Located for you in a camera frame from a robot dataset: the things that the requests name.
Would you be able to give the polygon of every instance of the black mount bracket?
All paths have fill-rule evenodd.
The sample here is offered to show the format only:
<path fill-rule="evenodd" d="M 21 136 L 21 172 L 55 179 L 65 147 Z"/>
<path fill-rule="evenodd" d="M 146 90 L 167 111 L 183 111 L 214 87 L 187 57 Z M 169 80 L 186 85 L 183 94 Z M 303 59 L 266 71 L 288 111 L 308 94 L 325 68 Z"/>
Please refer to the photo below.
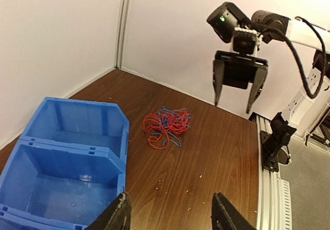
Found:
<path fill-rule="evenodd" d="M 260 132 L 262 168 L 278 172 L 278 163 L 288 164 L 290 157 L 282 147 L 289 144 L 291 136 L 296 131 L 296 128 L 288 124 L 288 121 L 282 118 L 282 112 L 279 112 L 270 122 L 273 133 Z"/>

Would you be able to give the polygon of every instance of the gray floor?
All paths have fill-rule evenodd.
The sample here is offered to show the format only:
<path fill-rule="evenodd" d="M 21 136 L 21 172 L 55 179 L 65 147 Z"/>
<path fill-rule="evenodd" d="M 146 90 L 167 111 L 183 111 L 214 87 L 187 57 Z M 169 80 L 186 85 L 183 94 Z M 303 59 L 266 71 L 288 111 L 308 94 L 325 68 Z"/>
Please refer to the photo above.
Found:
<path fill-rule="evenodd" d="M 330 154 L 295 139 L 289 148 L 293 162 L 280 172 L 290 182 L 293 230 L 329 230 Z"/>

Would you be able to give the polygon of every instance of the blue wire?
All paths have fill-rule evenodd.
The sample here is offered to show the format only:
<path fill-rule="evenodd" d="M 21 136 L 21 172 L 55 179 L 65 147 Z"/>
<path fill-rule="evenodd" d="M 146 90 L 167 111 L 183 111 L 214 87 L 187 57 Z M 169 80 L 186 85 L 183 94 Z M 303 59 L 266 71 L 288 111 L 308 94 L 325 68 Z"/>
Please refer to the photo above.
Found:
<path fill-rule="evenodd" d="M 178 114 L 177 112 L 178 112 L 178 111 L 182 111 L 182 110 L 188 111 L 188 109 L 186 109 L 186 108 L 179 109 L 179 110 L 167 110 L 167 109 L 165 108 L 165 106 L 162 106 L 162 109 L 158 110 L 157 113 L 158 113 L 159 116 L 167 116 L 168 113 L 173 113 L 173 114 L 176 114 L 177 116 L 179 116 L 179 114 Z M 191 116 L 186 116 L 184 119 L 187 119 L 187 118 L 188 118 L 188 120 L 191 120 Z M 167 125 L 167 124 L 168 124 L 168 118 L 165 117 L 165 119 L 164 119 L 164 121 L 163 121 L 162 123 L 161 123 L 160 118 L 158 118 L 158 119 L 159 119 L 159 129 L 161 129 L 161 124 L 162 124 L 162 125 L 163 125 L 163 128 L 165 129 L 165 131 L 166 131 L 168 134 L 170 134 L 174 139 L 177 140 L 177 142 L 175 142 L 174 140 L 171 140 L 171 139 L 169 139 L 169 141 L 170 141 L 170 142 L 173 142 L 177 147 L 181 147 L 181 141 L 180 141 L 180 140 L 179 140 L 174 134 L 172 134 L 172 133 L 170 133 L 169 131 L 167 131 L 167 129 L 169 128 L 169 126 Z M 161 135 L 161 134 L 162 134 L 162 133 L 153 133 L 152 135 L 154 136 L 154 135 Z M 167 141 L 167 139 L 165 139 L 165 140 L 163 141 L 163 146 L 165 146 L 166 141 Z"/>
<path fill-rule="evenodd" d="M 177 140 L 177 142 L 178 143 L 176 143 L 175 141 L 173 141 L 173 140 L 171 140 L 170 139 L 170 142 L 173 142 L 177 147 L 181 147 L 181 141 L 174 135 L 174 134 L 172 134 L 172 133 L 170 133 L 170 132 L 168 132 L 171 136 L 173 136 L 176 140 Z M 152 136 L 159 136 L 159 135 L 161 135 L 162 133 L 153 133 L 153 134 L 151 134 Z M 167 139 L 165 139 L 164 141 L 163 141 L 163 146 L 165 146 L 165 143 L 166 143 L 166 141 L 167 141 Z"/>

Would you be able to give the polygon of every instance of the white wall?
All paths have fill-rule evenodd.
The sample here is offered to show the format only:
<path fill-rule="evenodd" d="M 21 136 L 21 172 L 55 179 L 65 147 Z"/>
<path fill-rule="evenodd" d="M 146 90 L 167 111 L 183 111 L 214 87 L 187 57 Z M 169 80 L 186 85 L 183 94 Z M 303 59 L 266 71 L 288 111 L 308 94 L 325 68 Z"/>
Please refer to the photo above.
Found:
<path fill-rule="evenodd" d="M 234 2 L 249 17 L 262 9 L 291 18 L 301 15 L 330 27 L 330 16 L 325 14 L 330 0 L 131 0 L 123 67 L 213 103 L 212 61 L 216 50 L 229 51 L 229 46 L 206 19 L 225 1 Z M 298 51 L 308 75 L 315 50 L 298 46 Z M 252 111 L 271 119 L 302 82 L 285 43 L 263 44 L 258 56 L 269 61 L 269 73 Z M 249 91 L 224 87 L 220 107 L 248 117 Z"/>
<path fill-rule="evenodd" d="M 0 146 L 45 96 L 113 67 L 120 0 L 0 0 Z"/>

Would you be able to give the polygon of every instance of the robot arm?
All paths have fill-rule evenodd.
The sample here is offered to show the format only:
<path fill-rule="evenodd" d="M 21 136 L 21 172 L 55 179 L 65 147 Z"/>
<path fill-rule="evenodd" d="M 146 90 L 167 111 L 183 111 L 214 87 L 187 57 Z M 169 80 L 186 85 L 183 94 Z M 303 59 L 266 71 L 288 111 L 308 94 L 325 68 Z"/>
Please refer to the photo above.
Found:
<path fill-rule="evenodd" d="M 278 171 L 278 163 L 288 163 L 283 157 L 287 146 L 304 114 L 313 105 L 321 89 L 330 85 L 330 32 L 311 25 L 303 18 L 291 20 L 266 11 L 257 11 L 250 20 L 236 5 L 225 2 L 207 19 L 217 35 L 225 43 L 231 43 L 230 52 L 217 51 L 213 61 L 214 104 L 217 105 L 222 85 L 247 89 L 252 83 L 246 112 L 259 97 L 266 80 L 268 62 L 257 58 L 261 42 L 285 41 L 290 47 L 300 69 L 303 88 L 292 102 L 271 121 L 272 134 L 260 133 L 262 141 L 262 167 Z M 300 59 L 292 42 L 316 49 L 313 68 L 306 78 Z"/>

